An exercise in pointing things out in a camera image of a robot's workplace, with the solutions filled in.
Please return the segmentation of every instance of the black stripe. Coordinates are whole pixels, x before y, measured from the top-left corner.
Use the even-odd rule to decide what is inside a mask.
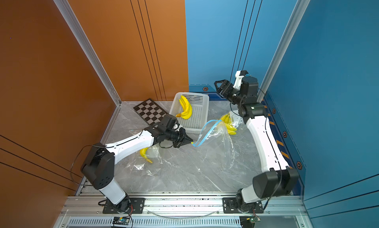
[[[243,21],[245,20],[246,9],[248,8],[248,3],[249,3],[249,0],[247,0],[247,2],[246,2],[245,13],[243,14],[241,30],[239,31],[239,37],[238,37],[238,43],[237,43],[236,54],[234,55],[234,61],[233,61],[233,67],[232,67],[232,73],[230,74],[230,81],[232,80],[232,76],[233,76],[234,63],[236,62],[237,51],[238,51],[238,45],[239,45],[239,39],[241,38],[242,27],[243,27]]]
[[[45,160],[47,160],[47,161],[51,162],[51,163],[53,163],[54,165],[57,165],[57,166],[59,166],[59,167],[60,167],[60,168],[62,168],[62,169],[65,169],[65,170],[67,170],[68,172],[70,172],[68,169],[66,169],[66,168],[64,168],[64,167],[62,167],[62,166],[60,166],[59,164],[56,164],[56,163],[52,162],[51,160],[49,160],[49,159],[46,159],[45,157],[38,155],[37,153],[35,153],[35,152],[33,152],[33,151],[31,151],[31,150],[27,149],[27,148],[26,148],[26,147],[24,147],[24,146],[21,146],[20,144],[18,144],[18,143],[16,143],[16,142],[14,142],[14,141],[12,141],[12,140],[10,140],[10,139],[8,139],[8,138],[4,137],[3,135],[0,135],[0,137],[2,137],[2,138],[4,138],[4,139],[6,139],[6,140],[8,140],[8,141],[10,141],[10,142],[12,142],[12,143],[14,143],[14,144],[16,144],[17,146],[20,146],[20,147],[22,147],[23,149],[25,149],[25,150],[27,150],[27,151],[30,151],[31,153],[33,153],[33,154],[35,154],[35,155],[37,155],[37,156],[39,156],[39,157],[41,157],[41,158],[43,158],[43,159],[45,159]]]
[[[250,44],[251,44],[251,39],[253,39],[253,34],[254,34],[254,30],[255,30],[255,25],[257,24],[257,20],[258,20],[258,16],[259,16],[260,7],[262,6],[262,1],[263,1],[263,0],[261,0],[261,4],[259,5],[257,18],[255,19],[255,24],[254,24],[254,28],[253,28],[253,33],[251,34],[251,37],[250,37],[250,43],[249,43],[248,51],[246,52],[246,57],[245,57],[245,61],[244,61],[243,66],[242,66],[242,70],[243,70],[243,68],[245,67],[246,58],[248,57],[249,48],[250,48]]]
[[[53,183],[53,184],[59,185],[59,186],[61,186],[61,187],[67,188],[67,189],[70,189],[70,190],[72,190],[72,191],[74,191],[74,192],[76,191],[76,190],[73,190],[73,189],[71,189],[71,188],[69,188],[69,187],[66,187],[66,186],[60,185],[60,184],[58,184],[58,183],[55,183],[55,182],[53,182],[53,181],[50,181],[50,180],[48,180],[48,179],[44,179],[44,178],[42,178],[42,177],[39,177],[38,175],[34,175],[34,174],[31,174],[31,173],[26,172],[26,171],[24,171],[24,170],[21,170],[21,169],[18,169],[18,168],[16,168],[16,167],[13,167],[13,166],[11,166],[11,165],[5,164],[5,163],[3,163],[3,162],[1,162],[1,161],[0,161],[0,163],[3,164],[3,165],[9,166],[9,167],[11,167],[11,168],[13,168],[13,169],[16,169],[16,170],[19,170],[19,171],[25,172],[26,174],[33,175],[33,176],[35,176],[35,177],[37,177],[37,178],[40,178],[40,179],[46,180],[46,181],[48,181],[48,182],[50,182],[50,183]]]
[[[167,98],[166,98],[166,92],[164,91],[164,84],[163,84],[163,79],[162,79],[161,67],[159,66],[159,60],[158,60],[158,54],[157,54],[157,48],[155,47],[155,41],[154,41],[153,30],[152,30],[152,28],[151,28],[149,12],[148,12],[148,10],[147,10],[146,0],[144,0],[144,1],[145,1],[146,12],[147,12],[147,18],[149,19],[149,25],[150,25],[151,36],[153,37],[153,44],[154,44],[154,49],[155,49],[155,55],[157,56],[157,62],[158,62],[159,74],[161,75],[161,82],[162,82],[162,87],[163,87],[164,98],[167,100]]]
[[[310,199],[312,199],[312,198],[315,198],[315,197],[318,197],[318,196],[321,196],[321,195],[324,195],[324,194],[327,194],[327,193],[330,193],[330,192],[336,191],[336,190],[341,189],[341,188],[344,188],[344,187],[348,187],[348,186],[350,186],[350,185],[352,185],[352,184],[356,184],[356,183],[362,182],[362,181],[367,180],[367,179],[371,179],[371,178],[373,178],[373,177],[375,177],[375,176],[378,176],[378,175],[379,175],[379,174],[376,174],[376,175],[373,175],[373,176],[367,177],[367,178],[365,178],[365,179],[358,180],[358,181],[356,181],[356,182],[354,182],[354,183],[347,184],[347,185],[342,186],[342,187],[339,187],[339,188],[337,188],[337,189],[330,190],[329,192],[325,192],[325,193],[319,194],[319,195],[317,195],[317,196],[314,196],[314,197],[311,197],[311,198],[307,198],[307,199],[305,199],[304,201],[307,201],[307,200],[310,200]]]
[[[159,94],[161,95],[161,100],[163,100],[163,98],[162,98],[161,88],[160,88],[160,86],[159,86],[159,81],[158,81],[157,71],[155,70],[155,64],[154,64],[154,60],[153,60],[153,55],[152,55],[152,53],[151,53],[151,48],[150,48],[150,44],[149,44],[149,38],[147,37],[147,32],[146,32],[145,22],[144,22],[144,20],[143,20],[143,16],[142,16],[142,11],[141,11],[141,6],[140,6],[140,1],[137,0],[137,2],[138,2],[138,7],[140,8],[140,14],[141,14],[141,18],[142,18],[143,28],[145,29],[145,35],[146,35],[147,45],[149,46],[149,51],[150,51],[151,61],[153,62],[153,67],[154,67],[155,77],[157,78],[157,84],[158,84]]]
[[[358,209],[354,209],[354,210],[350,210],[350,211],[345,211],[345,212],[354,212],[354,211],[359,211],[359,210],[364,210],[364,209],[369,209],[369,208],[374,208],[374,207],[379,207],[379,205],[375,205],[375,206],[371,206],[371,207],[358,208]],[[326,216],[341,214],[341,213],[345,213],[345,212],[336,212],[336,213],[332,213],[332,214],[328,214],[328,215],[322,215],[322,216],[318,216],[318,217],[326,217]]]
[[[13,154],[12,152],[9,152],[9,151],[7,151],[7,150],[5,150],[5,149],[0,148],[0,150],[3,150],[3,151],[5,151],[5,152],[8,152],[9,154],[14,155],[14,156],[16,156],[16,157],[18,157],[18,158],[20,158],[20,159],[26,160],[26,159],[24,159],[24,158],[22,158],[22,157],[20,157],[20,156],[18,156],[18,155],[16,155],[16,154]],[[62,178],[65,178],[65,179],[68,179],[69,181],[71,181],[71,179],[66,178],[66,177],[64,177],[64,176],[62,176],[62,175],[60,175],[60,174],[57,174],[57,173],[55,173],[55,172],[53,172],[53,171],[51,171],[51,170],[49,170],[49,169],[46,169],[46,168],[44,168],[44,167],[42,167],[42,166],[40,166],[40,165],[37,165],[37,164],[35,164],[35,163],[33,163],[33,162],[29,161],[29,160],[26,160],[26,161],[29,162],[29,163],[31,163],[31,164],[34,164],[34,165],[36,165],[36,166],[38,166],[38,167],[40,167],[40,168],[42,168],[42,169],[45,169],[45,170],[47,170],[47,171],[50,171],[51,173],[54,173],[54,174],[56,174],[56,175],[59,175],[59,176],[62,177]]]
[[[145,53],[145,58],[146,58],[147,66],[149,67],[150,77],[151,77],[151,81],[153,82],[153,87],[154,87],[154,91],[155,91],[155,96],[157,97],[157,100],[158,100],[157,91],[155,90],[155,85],[154,85],[154,81],[153,81],[153,75],[151,74],[151,70],[150,70],[150,66],[149,66],[149,61],[147,60],[147,55],[146,55],[146,52],[145,52],[145,47],[143,46],[142,36],[141,36],[141,33],[140,33],[140,28],[138,27],[138,22],[137,22],[136,14],[135,14],[135,12],[134,12],[134,8],[133,8],[133,4],[131,3],[131,0],[130,0],[130,5],[131,5],[131,8],[132,8],[132,10],[133,10],[134,18],[135,18],[135,20],[136,20],[138,33],[140,34],[141,43],[142,43],[142,48],[143,48],[143,52]]]
[[[376,192],[379,192],[379,190],[372,191],[372,192],[368,192],[368,193],[364,193],[364,194],[357,195],[357,196],[350,197],[350,198],[341,199],[341,200],[339,200],[339,201],[335,201],[335,202],[327,203],[327,204],[320,205],[320,206],[317,206],[317,207],[322,207],[322,206],[329,205],[329,204],[332,204],[332,203],[342,202],[342,201],[345,201],[345,200],[349,200],[349,199],[351,199],[351,198],[357,198],[357,197],[360,197],[360,196],[364,196],[364,195],[371,194],[371,193],[376,193]]]
[[[239,57],[239,63],[238,63],[237,71],[239,69],[239,65],[241,64],[243,49],[245,48],[246,37],[248,36],[248,32],[249,32],[249,27],[250,27],[250,22],[251,22],[251,16],[253,16],[255,1],[256,0],[254,0],[253,9],[251,10],[251,14],[250,14],[250,20],[249,20],[248,30],[246,31],[245,40],[243,41],[242,52],[241,52],[241,56]]]

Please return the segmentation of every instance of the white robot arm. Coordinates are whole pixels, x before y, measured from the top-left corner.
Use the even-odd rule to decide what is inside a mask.
[[[258,149],[262,174],[255,176],[252,185],[240,189],[236,195],[238,210],[248,212],[257,201],[289,194],[299,174],[283,158],[271,128],[267,125],[268,113],[257,102],[258,80],[245,70],[237,71],[235,77],[234,85],[228,80],[222,80],[216,81],[215,87],[218,94],[238,106],[238,113],[251,132]]]
[[[289,194],[299,177],[295,169],[289,168],[275,143],[267,125],[266,109],[257,103],[257,79],[247,74],[247,71],[237,71],[234,85],[228,80],[215,82],[217,93],[238,105],[239,115],[253,136],[262,166],[262,174],[253,178],[252,185],[236,194],[236,207],[240,212],[250,211],[257,201]],[[114,165],[130,154],[163,140],[172,141],[176,148],[192,142],[176,117],[165,115],[161,122],[145,128],[138,135],[107,145],[93,145],[82,165],[82,173],[116,209],[128,211],[130,199],[114,179]]]

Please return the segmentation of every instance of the black bracket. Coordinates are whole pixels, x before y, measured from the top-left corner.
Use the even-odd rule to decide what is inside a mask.
[[[222,205],[224,207],[224,213],[241,213],[238,210],[236,198],[222,198]],[[246,213],[263,213],[262,202],[256,202],[251,204],[251,209]]]
[[[142,214],[145,198],[130,198],[130,203],[133,206],[133,214]],[[130,213],[130,211],[129,207],[125,212],[120,212],[110,200],[107,200],[104,205],[103,214],[125,214]]]

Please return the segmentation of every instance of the orange panel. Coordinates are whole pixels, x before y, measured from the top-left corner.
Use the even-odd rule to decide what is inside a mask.
[[[4,138],[0,148],[54,172],[0,150],[1,163],[51,181],[0,164],[1,227],[48,228],[78,187],[74,158],[101,139],[115,104],[53,0],[0,0],[0,20],[0,135],[45,159]]]
[[[68,0],[122,100],[188,91],[184,0]]]
[[[145,2],[164,90],[167,100],[173,100],[177,92],[188,92],[185,2],[184,0],[145,0]]]
[[[53,227],[72,191],[3,164],[0,171],[1,227]]]

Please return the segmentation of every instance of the yellow banana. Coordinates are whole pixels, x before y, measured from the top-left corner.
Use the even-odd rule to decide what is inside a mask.
[[[190,108],[188,114],[186,114],[185,116],[182,116],[182,118],[185,120],[189,119],[192,116],[192,106],[190,104],[188,106]]]
[[[231,130],[231,131],[237,131],[237,129],[236,129],[235,127],[231,126],[230,123],[226,123],[225,125],[226,125],[226,128],[227,128],[228,130]]]
[[[146,156],[146,151],[147,151],[148,147],[145,147],[143,149],[140,150],[140,155],[146,159],[147,162],[150,162],[150,163],[153,163],[149,158],[147,158]]]
[[[184,102],[183,102],[183,100],[180,98],[179,99],[179,103],[180,103],[180,105],[182,106],[182,108],[183,108],[183,112],[184,112],[184,109],[186,108],[186,106],[185,106],[185,104],[184,104]],[[176,115],[176,117],[181,117],[182,116],[182,113],[178,113],[177,115]]]
[[[230,135],[236,135],[236,134],[237,134],[235,131],[232,131],[232,130],[229,130],[229,129],[228,129],[228,133],[229,133]]]
[[[228,122],[229,122],[229,114],[226,114],[226,117],[225,117],[225,119],[224,119],[224,122],[225,122],[225,123],[228,123]]]
[[[225,121],[226,116],[227,116],[227,114],[224,115],[224,116],[222,116],[222,117],[220,118],[220,120]]]

